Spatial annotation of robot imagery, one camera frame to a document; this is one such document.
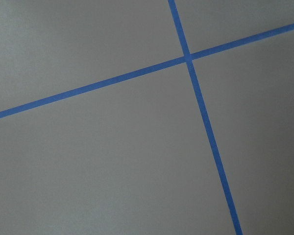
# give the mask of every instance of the blue tape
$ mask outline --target blue tape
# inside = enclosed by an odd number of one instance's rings
[[[212,55],[212,54],[224,51],[224,50],[229,50],[229,49],[239,47],[239,46],[242,46],[242,45],[245,45],[248,43],[253,43],[253,42],[256,42],[256,41],[259,41],[259,40],[262,40],[265,38],[269,38],[272,36],[276,36],[281,33],[286,33],[286,32],[292,31],[292,30],[294,30],[294,23],[280,27],[280,28],[276,28],[273,30],[269,30],[269,31],[266,31],[263,33],[258,33],[258,34],[255,34],[255,35],[252,35],[252,36],[249,36],[246,38],[242,38],[242,39],[239,39],[236,41],[232,41],[230,43],[225,43],[220,46],[216,46],[216,47],[212,47],[212,48],[209,48],[206,50],[202,50],[202,51],[191,54],[191,57],[192,57],[192,60],[195,60],[195,59],[198,59],[201,57]]]
[[[144,74],[148,74],[151,72],[166,69],[166,68],[178,65],[178,64],[182,64],[184,62],[185,62],[184,57],[179,57],[179,58],[169,60],[169,61],[157,64],[157,65],[149,66],[149,67],[146,67],[146,68],[143,68],[140,70],[136,70],[136,71],[129,72],[129,73],[126,73],[123,75],[119,75],[119,76],[116,76],[113,78],[109,78],[109,79],[106,79],[106,80],[103,80],[100,82],[96,82],[96,83],[93,83],[93,84],[90,84],[90,85],[87,85],[84,87],[76,88],[71,91],[63,92],[60,94],[55,94],[55,95],[49,96],[47,98],[39,99],[39,100],[30,102],[27,104],[23,104],[23,105],[20,105],[20,106],[11,108],[11,109],[1,111],[0,118],[6,117],[9,115],[13,115],[13,114],[16,114],[19,112],[23,112],[23,111],[26,111],[29,109],[33,109],[33,108],[36,108],[36,107],[39,107],[39,106],[42,106],[45,104],[50,104],[50,103],[53,103],[53,102],[56,102],[56,101],[59,101],[62,99],[66,99],[66,98],[69,98],[69,97],[72,97],[72,96],[75,96],[78,94],[90,92],[90,91],[93,91],[93,90],[96,90],[96,89],[99,89],[102,87],[110,86],[112,84],[123,82],[123,81],[129,80],[129,79],[132,79],[132,78],[144,75]]]
[[[182,27],[182,24],[181,24],[181,20],[180,20],[180,17],[178,15],[178,11],[176,9],[176,5],[175,5],[174,0],[168,0],[168,2],[169,2],[169,6],[170,6],[170,9],[171,9],[172,16],[173,16],[175,28],[176,28],[178,37],[180,39],[181,47],[182,47],[184,57],[185,57],[185,62],[187,64],[187,68],[188,68],[188,71],[189,71],[189,74],[190,74],[190,77],[191,77],[191,81],[192,81],[192,84],[193,84],[193,88],[194,88],[194,92],[195,92],[196,99],[197,99],[197,102],[198,102],[198,106],[199,106],[199,109],[200,109],[200,113],[201,113],[201,116],[202,116],[202,119],[203,119],[203,122],[204,122],[204,126],[205,126],[205,129],[206,129],[208,140],[209,140],[209,143],[210,143],[210,147],[211,147],[211,150],[212,150],[215,162],[216,162],[216,166],[217,166],[217,169],[218,169],[218,173],[219,173],[219,177],[220,177],[221,184],[222,184],[222,187],[223,187],[223,191],[224,191],[224,194],[225,194],[225,198],[226,198],[228,207],[230,209],[230,214],[231,214],[231,217],[232,217],[234,229],[235,229],[235,232],[236,232],[237,235],[242,235],[243,232],[242,232],[242,229],[241,229],[239,218],[238,218],[237,213],[236,213],[236,209],[235,209],[234,201],[233,201],[233,198],[232,198],[232,195],[231,195],[230,187],[229,187],[229,184],[228,184],[227,179],[226,179],[226,175],[225,175],[225,172],[224,172],[223,164],[222,164],[221,157],[220,157],[220,154],[219,154],[219,150],[218,150],[218,147],[217,147],[216,139],[215,139],[212,127],[211,127],[211,123],[210,123],[210,120],[209,120],[209,117],[208,117],[208,112],[206,110],[205,102],[204,102],[204,99],[203,99],[203,96],[202,96],[202,93],[201,93],[201,90],[200,90],[200,85],[199,85],[199,82],[198,82],[198,79],[197,79],[197,76],[196,76],[196,72],[195,72],[195,69],[194,69],[194,66],[193,66],[192,57],[190,55],[190,51],[189,51],[189,48],[188,48],[188,45],[187,45],[187,42],[186,42],[186,38],[185,38],[185,34],[184,34],[183,27]]]

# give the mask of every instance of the blue line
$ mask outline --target blue line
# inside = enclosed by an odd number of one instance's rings
[[[39,100],[30,102],[30,103],[27,103],[27,104],[23,104],[23,105],[20,105],[20,106],[11,108],[11,109],[1,111],[0,112],[0,118],[6,117],[6,116],[9,116],[9,115],[13,115],[13,114],[16,114],[16,113],[19,113],[19,112],[23,112],[23,111],[26,111],[26,110],[29,110],[29,109],[33,109],[33,108],[36,108],[36,107],[39,107],[39,106],[42,106],[42,105],[45,105],[45,104],[50,104],[50,103],[53,103],[53,102],[56,102],[56,101],[59,101],[59,100],[62,100],[62,99],[66,99],[66,98],[69,98],[69,97],[72,97],[72,96],[75,96],[75,95],[78,95],[78,94],[82,94],[82,93],[85,93],[85,92],[90,92],[90,91],[93,91],[93,90],[96,90],[96,89],[99,89],[99,88],[102,88],[102,87],[106,87],[106,86],[109,86],[109,85],[112,85],[112,84],[115,84],[115,83],[123,82],[123,81],[129,80],[131,78],[135,78],[135,77],[138,77],[138,76],[141,76],[141,75],[144,75],[144,74],[148,74],[148,73],[151,73],[151,72],[166,69],[166,68],[169,68],[169,67],[172,67],[172,66],[175,66],[175,65],[182,64],[184,62],[185,62],[184,57],[179,57],[179,58],[169,60],[169,61],[157,64],[157,65],[149,66],[149,67],[146,67],[146,68],[143,68],[143,69],[140,69],[140,70],[136,70],[136,71],[129,72],[129,73],[126,73],[126,74],[123,74],[123,75],[119,75],[119,76],[116,76],[116,77],[113,77],[113,78],[109,78],[109,79],[106,79],[106,80],[103,80],[103,81],[100,81],[100,82],[96,82],[96,83],[93,83],[93,84],[90,84],[90,85],[87,85],[87,86],[84,86],[84,87],[76,88],[76,89],[71,90],[71,91],[63,92],[63,93],[60,93],[60,94],[55,94],[55,95],[49,96],[47,98],[39,99]]]
[[[185,62],[187,64],[187,68],[188,68],[188,71],[189,71],[189,74],[190,74],[190,77],[191,77],[191,81],[192,81],[193,88],[194,88],[194,91],[195,91],[195,95],[196,95],[196,99],[197,99],[198,106],[199,106],[199,109],[200,109],[200,113],[201,113],[201,116],[202,116],[202,119],[203,119],[203,122],[204,122],[204,126],[205,126],[205,129],[206,129],[206,132],[207,132],[210,147],[211,147],[212,153],[214,155],[214,159],[215,159],[216,166],[217,166],[217,169],[218,169],[218,173],[219,173],[219,177],[220,177],[221,184],[222,184],[222,187],[223,187],[223,191],[224,191],[224,194],[225,194],[225,198],[226,198],[228,207],[230,209],[230,214],[231,214],[231,217],[232,217],[234,229],[235,229],[235,232],[236,232],[237,235],[242,235],[243,232],[242,232],[242,229],[241,229],[241,226],[240,226],[239,218],[238,218],[236,210],[235,210],[234,201],[233,201],[233,198],[232,198],[232,195],[231,195],[229,184],[228,184],[227,179],[226,179],[226,175],[225,175],[225,172],[224,172],[223,164],[222,164],[221,157],[220,157],[220,154],[219,154],[219,150],[218,150],[218,147],[217,147],[216,139],[215,139],[215,136],[214,136],[211,124],[210,124],[210,120],[209,120],[208,113],[207,113],[207,110],[206,110],[205,102],[204,102],[204,99],[203,99],[203,96],[202,96],[202,93],[201,93],[201,90],[200,90],[200,85],[199,85],[199,82],[198,82],[198,79],[197,79],[197,76],[196,76],[196,72],[195,72],[195,69],[194,69],[194,66],[193,66],[192,57],[190,55],[190,51],[189,51],[189,48],[188,48],[188,45],[187,45],[187,42],[186,42],[186,38],[185,38],[185,35],[184,35],[181,20],[180,20],[180,17],[178,15],[178,11],[176,9],[176,5],[175,5],[174,0],[168,0],[168,2],[169,2],[169,5],[170,5],[170,9],[171,9],[174,24],[175,24],[175,27],[176,27],[176,31],[177,31],[178,37],[180,39],[181,47],[182,47],[182,50],[183,50],[183,53],[184,53]]]
[[[212,55],[212,54],[224,51],[224,50],[229,50],[229,49],[239,47],[239,46],[242,46],[242,45],[245,45],[248,43],[253,43],[253,42],[256,42],[256,41],[259,41],[259,40],[262,40],[265,38],[269,38],[272,36],[276,36],[281,33],[286,33],[286,32],[292,31],[292,30],[294,30],[294,23],[280,27],[280,28],[276,28],[273,30],[269,30],[269,31],[266,31],[263,33],[258,33],[258,34],[255,34],[255,35],[252,35],[252,36],[249,36],[246,38],[242,38],[242,39],[239,39],[236,41],[232,41],[230,43],[225,43],[220,46],[216,46],[216,47],[212,47],[212,48],[209,48],[206,50],[202,50],[202,51],[191,54],[191,57],[192,57],[192,60],[195,60],[195,59],[198,59],[201,57]]]

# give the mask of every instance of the blue tape strip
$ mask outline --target blue tape strip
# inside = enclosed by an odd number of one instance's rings
[[[109,78],[109,79],[106,79],[106,80],[103,80],[100,82],[96,82],[96,83],[93,83],[93,84],[90,84],[90,85],[87,85],[84,87],[76,88],[71,91],[63,92],[60,94],[55,94],[55,95],[49,96],[47,98],[39,99],[39,100],[30,102],[27,104],[23,104],[23,105],[20,105],[20,106],[17,106],[17,107],[8,109],[8,110],[1,111],[0,118],[6,117],[9,115],[13,115],[13,114],[16,114],[19,112],[23,112],[23,111],[26,111],[29,109],[33,109],[33,108],[36,108],[36,107],[39,107],[39,106],[42,106],[45,104],[50,104],[50,103],[53,103],[53,102],[56,102],[56,101],[59,101],[62,99],[66,99],[66,98],[69,98],[69,97],[72,97],[72,96],[75,96],[78,94],[90,92],[90,91],[93,91],[93,90],[96,90],[96,89],[99,89],[102,87],[110,86],[112,84],[123,82],[123,81],[129,80],[129,79],[132,79],[132,78],[144,75],[144,74],[148,74],[151,72],[166,69],[166,68],[178,65],[178,64],[182,64],[184,62],[185,62],[184,57],[179,57],[179,58],[169,60],[169,61],[157,64],[157,65],[149,66],[149,67],[146,67],[146,68],[143,68],[140,70],[136,70],[136,71],[129,72],[129,73],[126,73],[123,75],[119,75],[119,76],[116,76],[113,78]]]
[[[191,54],[192,60],[294,30],[294,23]]]
[[[201,113],[201,116],[202,116],[202,119],[203,119],[203,122],[204,122],[204,126],[205,126],[205,129],[206,129],[208,140],[209,140],[209,143],[210,143],[210,147],[211,147],[211,150],[212,150],[215,162],[216,162],[216,166],[217,166],[217,169],[218,169],[218,173],[219,173],[219,177],[220,177],[221,184],[222,184],[222,187],[223,187],[223,191],[224,191],[224,194],[225,194],[225,198],[226,198],[228,207],[230,209],[230,214],[231,214],[231,217],[232,217],[234,229],[235,229],[235,232],[236,232],[237,235],[242,235],[243,232],[242,232],[242,229],[241,229],[239,218],[238,218],[236,210],[235,210],[234,201],[233,201],[233,198],[232,198],[232,195],[231,195],[229,184],[228,184],[227,179],[226,179],[226,175],[225,175],[225,172],[224,172],[223,164],[222,164],[221,157],[220,157],[220,154],[219,154],[219,150],[218,150],[218,147],[217,147],[216,139],[215,139],[215,136],[214,136],[211,124],[210,124],[210,120],[209,120],[208,113],[207,113],[207,110],[206,110],[205,102],[204,102],[204,99],[203,99],[203,96],[202,96],[202,93],[201,93],[201,90],[200,90],[200,85],[199,85],[199,82],[198,82],[198,79],[197,79],[197,76],[196,76],[196,72],[195,72],[195,69],[194,69],[194,66],[193,66],[192,57],[190,55],[190,51],[189,51],[189,48],[188,48],[188,45],[187,45],[187,42],[186,42],[186,38],[185,38],[185,34],[184,34],[183,27],[182,27],[182,24],[181,24],[181,20],[180,20],[180,17],[178,15],[178,11],[176,9],[176,5],[175,5],[174,0],[168,0],[168,2],[169,2],[169,6],[170,6],[170,9],[171,9],[172,16],[173,16],[176,31],[177,31],[178,37],[180,39],[182,50],[183,50],[183,53],[184,53],[184,56],[185,56],[185,62],[187,64],[187,68],[188,68],[188,71],[189,71],[189,74],[190,74],[190,77],[191,77],[191,81],[192,81],[193,88],[194,88],[194,91],[195,91],[195,95],[196,95],[196,99],[197,99],[198,106],[199,106],[199,109],[200,109],[200,113]]]

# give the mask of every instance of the gray surface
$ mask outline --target gray surface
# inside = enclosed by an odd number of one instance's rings
[[[192,53],[294,23],[294,0],[176,0]]]
[[[0,0],[0,111],[181,55],[167,1]]]
[[[294,235],[294,31],[194,61],[245,235]]]
[[[0,234],[234,234],[186,66],[0,119]]]

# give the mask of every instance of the gray floor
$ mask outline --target gray floor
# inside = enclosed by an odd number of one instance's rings
[[[176,5],[191,53],[294,23]],[[0,0],[0,111],[182,55],[165,0]],[[294,31],[193,63],[243,233],[294,234]],[[235,234],[186,65],[1,118],[11,234]]]

